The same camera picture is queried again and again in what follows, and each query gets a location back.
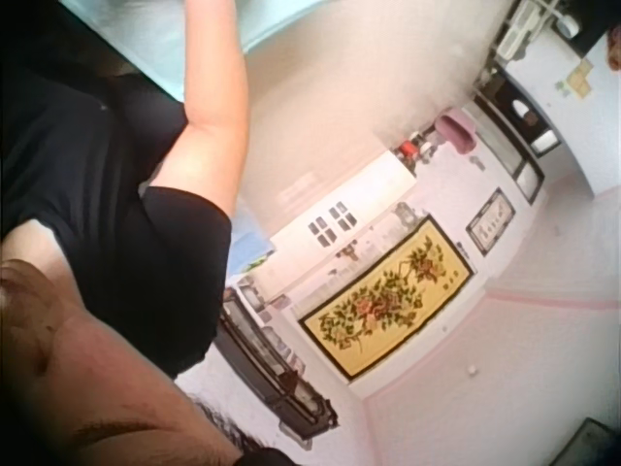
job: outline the dark wooden cabinet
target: dark wooden cabinet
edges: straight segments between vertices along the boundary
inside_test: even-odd
[[[338,426],[330,401],[300,378],[227,289],[215,345],[254,394],[300,439]]]

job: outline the white cabinet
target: white cabinet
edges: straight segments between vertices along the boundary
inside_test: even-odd
[[[266,300],[344,248],[408,193],[414,176],[387,151],[271,238],[276,252],[251,272]]]

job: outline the framed floral picture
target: framed floral picture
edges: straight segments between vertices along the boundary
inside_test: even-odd
[[[300,324],[353,381],[419,332],[472,275],[468,262],[427,216],[374,267]]]
[[[515,209],[498,188],[466,227],[466,231],[481,254],[487,255],[514,217]]]

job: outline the floral embroidery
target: floral embroidery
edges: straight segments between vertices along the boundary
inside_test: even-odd
[[[423,246],[401,261],[396,272],[384,271],[373,286],[352,291],[334,311],[320,318],[323,340],[340,350],[355,343],[362,352],[362,337],[392,326],[413,327],[416,310],[423,307],[424,289],[419,290],[417,285],[424,281],[438,283],[445,277],[443,261],[441,246],[426,236]]]

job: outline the wooden furniture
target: wooden furniture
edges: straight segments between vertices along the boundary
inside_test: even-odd
[[[289,367],[230,288],[215,345],[254,394],[301,440],[338,426],[330,401]]]

